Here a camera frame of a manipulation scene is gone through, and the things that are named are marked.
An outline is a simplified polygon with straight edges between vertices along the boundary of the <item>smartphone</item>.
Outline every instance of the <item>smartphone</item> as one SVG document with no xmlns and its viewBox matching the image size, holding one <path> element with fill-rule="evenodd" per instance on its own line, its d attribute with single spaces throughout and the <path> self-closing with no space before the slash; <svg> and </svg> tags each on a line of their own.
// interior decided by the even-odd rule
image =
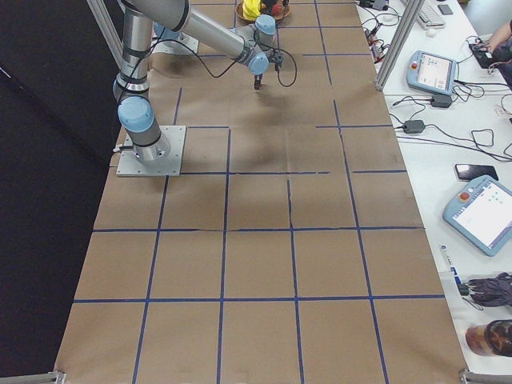
<svg viewBox="0 0 512 384">
<path fill-rule="evenodd" d="M 448 4 L 438 4 L 438 8 L 442 14 L 454 14 Z"/>
<path fill-rule="evenodd" d="M 484 174 L 498 181 L 498 174 L 493 166 L 480 166 L 477 164 L 455 164 L 455 172 L 459 180 L 468 182 Z"/>
</svg>

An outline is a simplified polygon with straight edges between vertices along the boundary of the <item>power adapter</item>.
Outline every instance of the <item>power adapter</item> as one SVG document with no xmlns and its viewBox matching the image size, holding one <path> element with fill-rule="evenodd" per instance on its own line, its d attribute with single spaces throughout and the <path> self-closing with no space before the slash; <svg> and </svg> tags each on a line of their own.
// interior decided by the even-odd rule
<svg viewBox="0 0 512 384">
<path fill-rule="evenodd" d="M 420 134 L 425 129 L 423 120 L 407 120 L 402 127 L 406 134 Z"/>
<path fill-rule="evenodd" d="M 451 103 L 451 97 L 446 94 L 435 94 L 430 101 L 430 104 L 436 108 L 448 108 Z"/>
</svg>

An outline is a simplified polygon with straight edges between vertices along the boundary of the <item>metal post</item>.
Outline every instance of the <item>metal post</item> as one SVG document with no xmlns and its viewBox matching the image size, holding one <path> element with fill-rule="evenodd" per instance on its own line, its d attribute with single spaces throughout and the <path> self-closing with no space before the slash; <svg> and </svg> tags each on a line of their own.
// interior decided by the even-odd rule
<svg viewBox="0 0 512 384">
<path fill-rule="evenodd" d="M 89 4 L 90 10 L 93 12 L 99 29 L 102 31 L 103 37 L 110 48 L 112 56 L 114 56 L 114 60 L 118 65 L 118 68 L 121 68 L 121 39 L 118 36 L 118 32 L 115 30 L 114 23 L 112 22 L 112 18 L 110 18 L 110 14 L 105 3 L 103 0 L 87 0 L 87 3 Z"/>
<path fill-rule="evenodd" d="M 398 24 L 397 30 L 394 33 L 393 40 L 391 40 L 390 50 L 386 54 L 386 58 L 381 66 L 380 71 L 374 81 L 377 90 L 383 90 L 394 64 L 397 61 L 400 51 L 409 36 L 410 29 L 413 27 L 416 17 L 421 10 L 425 0 L 409 0 L 406 10 L 403 13 L 402 19 Z"/>
<path fill-rule="evenodd" d="M 28 376 L 15 376 L 0 378 L 0 384 L 64 384 L 66 374 L 63 372 L 49 372 L 48 374 L 31 374 Z"/>
<path fill-rule="evenodd" d="M 461 382 L 467 384 L 475 382 L 480 384 L 512 384 L 512 376 L 497 374 L 474 374 L 468 370 L 462 370 L 459 374 Z"/>
</svg>

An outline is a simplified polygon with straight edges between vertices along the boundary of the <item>robotic arm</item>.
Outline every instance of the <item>robotic arm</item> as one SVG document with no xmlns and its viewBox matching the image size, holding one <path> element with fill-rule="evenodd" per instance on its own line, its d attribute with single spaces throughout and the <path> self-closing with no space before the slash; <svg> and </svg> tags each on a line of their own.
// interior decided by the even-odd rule
<svg viewBox="0 0 512 384">
<path fill-rule="evenodd" d="M 226 54 L 247 66 L 255 78 L 261 79 L 269 62 L 281 65 L 281 55 L 272 49 L 276 27 L 274 18 L 269 15 L 262 15 L 255 24 L 233 32 L 193 9 L 188 0 L 119 1 L 125 8 L 125 21 L 122 65 L 114 84 L 114 96 L 118 100 L 119 119 L 142 168 L 159 168 L 158 164 L 166 160 L 171 149 L 170 140 L 162 133 L 148 101 L 147 60 L 154 22 L 173 32 L 182 31 Z M 169 173 L 159 170 L 157 174 Z"/>
</svg>

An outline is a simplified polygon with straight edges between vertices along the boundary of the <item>table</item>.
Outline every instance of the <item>table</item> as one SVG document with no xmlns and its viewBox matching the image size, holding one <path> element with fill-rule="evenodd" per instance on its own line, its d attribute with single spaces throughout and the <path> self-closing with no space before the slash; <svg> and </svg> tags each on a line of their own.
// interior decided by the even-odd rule
<svg viewBox="0 0 512 384">
<path fill-rule="evenodd" d="M 437 2 L 432 0 L 426 0 L 426 2 L 436 7 Z M 406 84 L 405 72 L 413 52 L 424 50 L 454 58 L 458 62 L 470 56 L 466 39 L 475 35 L 474 29 L 455 0 L 444 3 L 449 4 L 454 11 L 453 15 L 444 16 L 446 28 L 437 30 L 436 35 L 429 38 L 424 29 L 415 23 L 384 87 L 383 92 L 389 112 L 402 122 L 410 119 L 422 108 L 413 102 L 402 102 L 397 106 L 393 104 L 407 95 L 413 98 L 424 98 L 428 95 L 420 90 L 411 89 Z M 390 5 L 400 14 L 403 12 L 404 7 L 400 1 L 391 1 Z M 365 10 L 360 9 L 359 14 L 363 22 L 369 17 Z M 367 25 L 369 28 L 373 27 L 372 22 L 368 22 Z M 385 43 L 389 43 L 393 32 L 393 27 L 383 26 L 377 36 Z M 458 78 L 467 82 L 504 82 L 499 72 L 495 71 L 489 75 L 486 70 L 478 66 L 473 57 L 460 63 Z M 426 125 L 435 124 L 448 134 L 460 138 L 470 138 L 472 130 L 492 129 L 495 145 L 490 150 L 501 154 L 512 143 L 512 122 L 510 121 L 512 116 L 507 112 L 512 110 L 512 98 L 503 98 L 504 94 L 510 93 L 503 86 L 485 86 L 485 88 L 486 94 L 483 98 L 470 98 L 467 102 L 458 100 L 449 109 L 433 108 L 427 105 L 423 112 L 414 116 L 414 119 L 421 119 Z M 393 124 L 395 127 L 402 125 L 395 118 L 393 118 Z M 441 245 L 447 246 L 450 258 L 463 282 L 470 278 L 493 277 L 500 272 L 512 270 L 510 257 L 512 242 L 507 243 L 497 256 L 490 258 L 442 219 L 442 211 L 448 201 L 464 187 L 464 182 L 457 180 L 454 164 L 493 165 L 498 172 L 500 182 L 508 188 L 512 187 L 512 165 L 498 162 L 472 150 L 411 140 L 413 136 L 403 138 L 407 135 L 400 129 L 397 129 L 397 136 L 468 367 L 471 371 L 480 374 L 512 374 L 509 358 L 480 357 L 469 349 L 465 340 L 466 329 L 470 326 L 487 324 L 495 319 L 512 318 L 512 309 L 499 307 L 476 310 L 469 303 L 464 302 L 456 287 L 454 276 L 449 270 L 447 260 L 440 250 Z M 454 144 L 469 144 L 448 138 L 432 126 L 428 126 L 421 135 L 415 137 Z M 488 133 L 479 134 L 478 137 L 483 141 L 490 138 Z"/>
</svg>

